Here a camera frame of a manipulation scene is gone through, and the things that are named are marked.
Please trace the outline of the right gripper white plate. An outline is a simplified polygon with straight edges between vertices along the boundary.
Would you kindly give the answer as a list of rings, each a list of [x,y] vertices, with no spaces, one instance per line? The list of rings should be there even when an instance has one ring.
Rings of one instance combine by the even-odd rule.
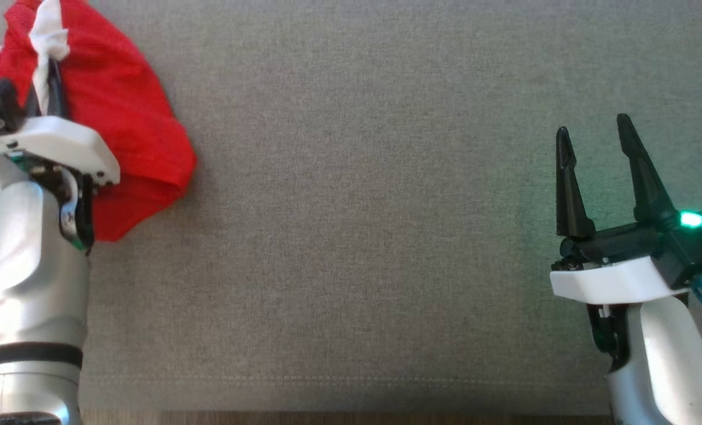
[[[618,114],[621,149],[631,167],[634,223],[597,230],[586,215],[569,130],[556,132],[556,234],[561,258],[551,266],[553,293],[589,305],[648,302],[682,293],[694,275],[677,237],[702,236],[702,211],[674,207],[632,119]]]

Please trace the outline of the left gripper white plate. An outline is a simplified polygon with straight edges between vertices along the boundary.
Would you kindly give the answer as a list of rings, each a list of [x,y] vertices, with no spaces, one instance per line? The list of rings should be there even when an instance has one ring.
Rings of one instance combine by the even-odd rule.
[[[50,116],[41,116],[37,92],[29,89],[25,102],[28,119],[18,131],[0,135],[0,153],[30,153],[91,175],[101,187],[120,183],[119,163],[102,136],[94,129],[62,118],[68,116],[68,102],[56,59],[49,59],[47,84]]]

